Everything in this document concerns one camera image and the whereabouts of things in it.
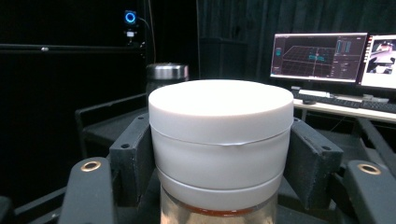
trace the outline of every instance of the black curtain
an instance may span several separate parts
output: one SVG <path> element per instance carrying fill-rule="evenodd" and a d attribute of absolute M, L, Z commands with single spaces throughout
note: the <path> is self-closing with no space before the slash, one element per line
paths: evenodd
<path fill-rule="evenodd" d="M 197 0 L 200 37 L 247 43 L 247 80 L 270 82 L 276 33 L 396 32 L 393 0 Z"/>

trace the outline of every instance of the black wall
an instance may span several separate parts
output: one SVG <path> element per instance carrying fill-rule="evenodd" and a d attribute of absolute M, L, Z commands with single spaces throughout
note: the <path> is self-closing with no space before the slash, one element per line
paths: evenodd
<path fill-rule="evenodd" d="M 126 9 L 142 19 L 132 46 Z M 0 0 L 0 195 L 20 206 L 65 187 L 82 160 L 75 110 L 144 92 L 154 55 L 198 78 L 196 14 L 195 1 Z"/>

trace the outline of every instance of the screw hole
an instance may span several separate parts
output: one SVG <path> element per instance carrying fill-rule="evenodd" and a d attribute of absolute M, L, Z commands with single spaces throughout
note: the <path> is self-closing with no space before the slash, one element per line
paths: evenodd
<path fill-rule="evenodd" d="M 81 166 L 83 172 L 90 172 L 98 169 L 101 166 L 99 161 L 89 161 Z"/>
<path fill-rule="evenodd" d="M 369 165 L 369 164 L 359 164 L 358 167 L 361 171 L 363 171 L 364 173 L 367 173 L 369 175 L 380 175 L 381 174 L 381 171 L 378 168 L 376 168 L 372 165 Z"/>

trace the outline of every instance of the cable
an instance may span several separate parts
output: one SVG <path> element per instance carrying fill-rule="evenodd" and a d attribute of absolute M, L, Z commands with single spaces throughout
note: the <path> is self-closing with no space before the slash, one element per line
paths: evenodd
<path fill-rule="evenodd" d="M 148 27 L 148 29 L 151 31 L 151 29 L 149 28 L 149 23 L 145 19 L 140 18 L 140 17 L 138 17 L 138 19 L 143 21 L 146 24 L 146 26 Z"/>
<path fill-rule="evenodd" d="M 334 125 L 334 127 L 332 127 L 332 128 L 330 129 L 330 132 L 334 131 L 334 129 L 335 129 L 345 118 L 346 118 L 346 117 L 343 116 L 343 117 L 340 119 L 340 121 L 338 121 L 338 123 L 336 123 L 336 124 Z"/>
<path fill-rule="evenodd" d="M 157 51 L 155 48 L 155 36 L 154 36 L 154 26 L 152 22 L 152 10 L 151 10 L 151 1 L 148 0 L 148 14 L 149 14 L 149 20 L 151 23 L 151 38 L 152 38 L 152 48 L 153 48 L 153 57 L 154 57 L 154 63 L 157 61 Z"/>

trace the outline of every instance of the metal canister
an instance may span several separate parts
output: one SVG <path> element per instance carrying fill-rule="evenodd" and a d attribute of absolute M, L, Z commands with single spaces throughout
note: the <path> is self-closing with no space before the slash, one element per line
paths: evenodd
<path fill-rule="evenodd" d="M 189 67 L 180 63 L 152 63 L 146 67 L 149 97 L 152 91 L 160 87 L 189 80 Z"/>

